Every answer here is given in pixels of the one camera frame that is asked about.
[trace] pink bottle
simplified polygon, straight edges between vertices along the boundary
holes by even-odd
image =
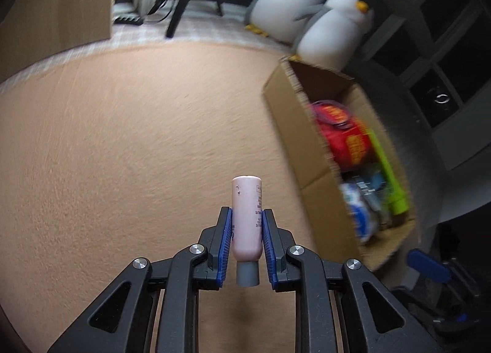
[[[261,184],[255,176],[232,180],[232,253],[241,287],[259,285],[259,259],[263,254]]]

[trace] red package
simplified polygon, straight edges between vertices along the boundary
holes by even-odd
[[[312,109],[317,115],[321,134],[341,171],[359,167],[372,148],[363,122],[337,101],[316,101]]]

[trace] wooden panel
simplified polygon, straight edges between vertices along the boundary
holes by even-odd
[[[0,24],[0,82],[58,52],[111,37],[114,0],[16,0]]]

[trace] metal screw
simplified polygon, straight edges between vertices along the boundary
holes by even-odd
[[[305,249],[303,249],[303,247],[301,247],[300,245],[293,245],[292,247],[290,247],[290,253],[292,255],[299,256],[303,254],[303,252],[305,252]]]
[[[144,269],[147,267],[148,261],[143,257],[139,257],[138,259],[133,260],[133,267],[135,269]]]
[[[189,248],[189,252],[191,252],[194,255],[199,255],[200,253],[203,253],[205,250],[205,247],[201,244],[194,244],[191,245]]]
[[[351,270],[358,270],[361,267],[360,260],[356,259],[348,259],[346,261],[346,266],[348,266]]]

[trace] blue handle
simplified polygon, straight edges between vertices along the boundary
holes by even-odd
[[[407,264],[434,282],[446,284],[452,279],[452,274],[446,266],[431,259],[431,257],[419,249],[409,251]]]
[[[227,275],[228,254],[230,251],[230,240],[232,238],[232,208],[228,209],[225,229],[223,231],[220,251],[218,252],[218,274],[217,284],[221,288]]]
[[[264,257],[266,258],[266,267],[268,269],[269,282],[273,289],[278,285],[278,275],[276,273],[276,254],[274,252],[271,231],[269,229],[268,220],[264,211],[262,211],[262,226],[263,226],[263,244]]]

